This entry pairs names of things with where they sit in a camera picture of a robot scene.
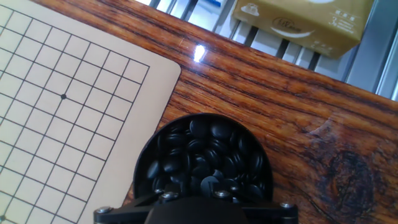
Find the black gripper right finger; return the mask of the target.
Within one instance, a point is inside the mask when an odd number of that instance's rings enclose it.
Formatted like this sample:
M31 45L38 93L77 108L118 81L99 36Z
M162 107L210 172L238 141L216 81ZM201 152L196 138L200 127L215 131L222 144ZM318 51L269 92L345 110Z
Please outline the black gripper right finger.
M298 207L291 203L274 203L264 200L257 192L245 190L237 185L208 182L206 195L229 202L242 211L249 221L265 223L298 223Z

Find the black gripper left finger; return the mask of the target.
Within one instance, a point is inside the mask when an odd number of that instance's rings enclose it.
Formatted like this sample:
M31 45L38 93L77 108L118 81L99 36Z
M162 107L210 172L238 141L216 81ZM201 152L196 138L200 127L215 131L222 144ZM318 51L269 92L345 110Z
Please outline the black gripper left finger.
M185 183L171 183L167 184L163 190L156 189L122 207L97 208L94 211L94 223L144 223L150 211L156 206L186 196L187 187Z

